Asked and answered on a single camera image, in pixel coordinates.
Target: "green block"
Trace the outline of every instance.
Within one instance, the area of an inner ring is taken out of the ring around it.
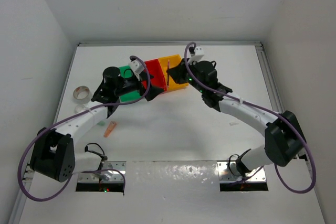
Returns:
[[[105,125],[105,122],[104,122],[104,121],[100,121],[99,123],[97,123],[97,125],[99,125],[99,126],[104,126],[104,125]]]
[[[132,70],[130,68],[130,66],[123,66],[123,67],[120,67],[120,73],[121,73],[121,77],[123,78],[128,78],[128,77],[131,77],[132,76]],[[120,97],[120,101],[121,102],[131,102],[131,101],[134,101],[134,100],[137,100],[140,98],[140,95],[137,91],[132,91],[128,94],[124,94]]]

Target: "black bracket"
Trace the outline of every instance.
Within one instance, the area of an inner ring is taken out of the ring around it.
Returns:
[[[300,133],[306,142],[296,116],[285,111],[281,114]],[[268,158],[278,166],[286,166],[303,148],[294,132],[280,119],[267,124],[265,129],[265,151]]]
[[[245,165],[244,165],[244,163],[242,162],[242,157],[244,157],[244,155],[246,154],[246,153],[248,153],[249,151],[250,151],[251,149],[248,149],[248,150],[246,150],[246,151],[244,151],[244,153],[242,153],[236,160],[235,160],[235,162],[236,162],[236,169],[237,169],[237,171],[243,176],[243,177],[245,177],[245,174],[246,173],[250,173],[250,172],[252,172],[251,170],[249,170]]]
[[[66,181],[75,168],[73,139],[69,134],[64,136],[55,129],[45,133],[35,143],[31,156],[29,165],[32,170],[59,182]]]

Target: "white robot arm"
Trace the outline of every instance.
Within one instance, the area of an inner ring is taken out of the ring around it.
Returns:
[[[89,150],[75,153],[78,141],[93,126],[114,113],[121,95],[137,90],[147,101],[151,101],[163,92],[163,89],[150,85],[146,93],[142,81],[148,81],[148,75],[143,71],[144,67],[137,60],[132,60],[129,66],[133,73],[129,78],[121,77],[117,67],[104,70],[102,83],[87,104],[88,110],[97,106],[98,108],[52,128],[36,141],[30,159],[32,170],[64,182],[73,173],[101,168],[107,157]]]
[[[277,116],[244,104],[244,99],[234,93],[232,89],[219,83],[215,69],[216,62],[201,61],[204,56],[204,50],[201,47],[189,48],[189,50],[191,57],[187,60],[187,64],[197,80],[213,90],[229,94],[232,98],[203,89],[190,76],[184,60],[175,68],[167,71],[173,80],[178,84],[188,82],[202,93],[203,101],[210,108],[234,116],[265,137],[265,144],[253,150],[245,151],[230,164],[232,173],[245,177],[246,173],[250,173],[255,168],[264,165],[274,163],[278,166],[286,166],[303,148],[302,143],[297,139],[293,131],[280,121]],[[289,121],[305,139],[300,125],[292,112],[285,111],[281,116]]]

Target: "shiny metal surface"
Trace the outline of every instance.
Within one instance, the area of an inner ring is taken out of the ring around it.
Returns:
[[[126,162],[120,161],[120,162],[105,162],[102,169],[116,169],[119,170],[123,175],[126,174]],[[98,183],[99,178],[102,179],[101,183],[116,183],[120,184],[123,183],[123,178],[121,175],[117,172],[108,171],[103,172],[101,175],[99,174],[93,174],[93,173],[80,173],[78,174],[78,183]]]
[[[219,176],[219,183],[233,183],[236,181],[240,181],[242,179],[241,176],[233,175],[230,170],[228,169],[228,162],[227,161],[218,161],[217,162],[217,169],[218,169],[218,176]],[[251,173],[246,174],[246,176],[251,176],[256,172],[256,169],[253,170]],[[256,175],[252,178],[248,179],[246,183],[266,183],[266,174],[265,170],[261,169]]]
[[[249,192],[220,191],[217,168],[217,161],[127,161],[125,195],[79,193],[73,178],[50,202],[28,200],[20,224],[106,223],[111,217],[118,224],[324,223],[314,191],[291,193],[273,166],[265,167],[268,191]],[[303,160],[292,160],[280,172],[296,189],[310,183]],[[62,186],[39,173],[34,181],[30,191],[40,197]]]

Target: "roll of tape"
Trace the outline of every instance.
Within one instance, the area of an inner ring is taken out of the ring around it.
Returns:
[[[90,89],[86,86],[79,86],[73,92],[73,98],[77,103],[80,104],[88,103],[92,98],[92,93]]]

